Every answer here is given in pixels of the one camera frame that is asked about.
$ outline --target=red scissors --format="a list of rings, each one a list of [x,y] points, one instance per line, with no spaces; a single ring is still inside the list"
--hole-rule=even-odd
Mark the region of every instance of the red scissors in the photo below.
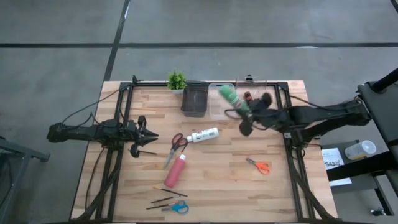
[[[183,138],[183,135],[181,133],[176,134],[173,139],[172,139],[172,148],[170,149],[170,154],[167,157],[166,161],[164,162],[164,166],[163,169],[167,167],[167,165],[169,164],[170,160],[173,158],[173,155],[175,153],[175,151],[181,147],[184,146],[184,148],[182,149],[182,151],[184,151],[185,147],[187,146],[188,141],[186,138]]]
[[[250,162],[251,164],[255,165],[259,172],[262,174],[269,174],[269,165],[266,162],[256,162],[252,159],[247,158],[246,161]]]

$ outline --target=white cup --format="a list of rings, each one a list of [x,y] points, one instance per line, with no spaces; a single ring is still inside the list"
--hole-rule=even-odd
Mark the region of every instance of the white cup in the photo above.
[[[353,146],[350,146],[344,150],[348,159],[356,160],[363,158],[365,156],[369,156],[376,152],[376,146],[373,142],[365,140],[363,142],[357,143]]]

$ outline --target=small potted plant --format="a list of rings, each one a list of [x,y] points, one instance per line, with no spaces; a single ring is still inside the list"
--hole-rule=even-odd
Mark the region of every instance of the small potted plant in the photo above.
[[[173,90],[174,94],[182,94],[186,86],[187,84],[185,84],[185,75],[183,72],[175,70],[174,72],[169,73],[167,88]]]

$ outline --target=concrete floor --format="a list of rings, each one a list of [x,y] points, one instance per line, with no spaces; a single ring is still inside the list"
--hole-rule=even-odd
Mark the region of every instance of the concrete floor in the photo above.
[[[0,43],[112,43],[124,0],[2,0]],[[398,14],[388,0],[145,1],[133,0],[121,42],[398,42]],[[0,49],[0,135],[51,153],[32,161],[14,223],[66,221],[86,142],[47,142],[48,126],[98,99],[111,49]],[[119,49],[111,80],[164,80],[175,68],[188,79],[305,80],[320,105],[355,96],[356,86],[397,67],[396,48]],[[70,124],[89,114],[77,114]],[[368,139],[387,150],[375,125],[346,127],[323,144]],[[379,178],[398,213],[386,177]],[[397,223],[374,217],[372,191],[334,195],[347,221]]]

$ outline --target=paper sheet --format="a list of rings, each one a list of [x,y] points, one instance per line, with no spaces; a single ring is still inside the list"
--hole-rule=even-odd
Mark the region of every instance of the paper sheet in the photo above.
[[[343,158],[341,157],[338,148],[322,149],[322,157],[326,170],[344,165]],[[330,181],[329,184],[330,187],[332,187],[332,186],[339,186],[345,184],[352,184],[352,182],[351,179],[348,177],[341,180]]]

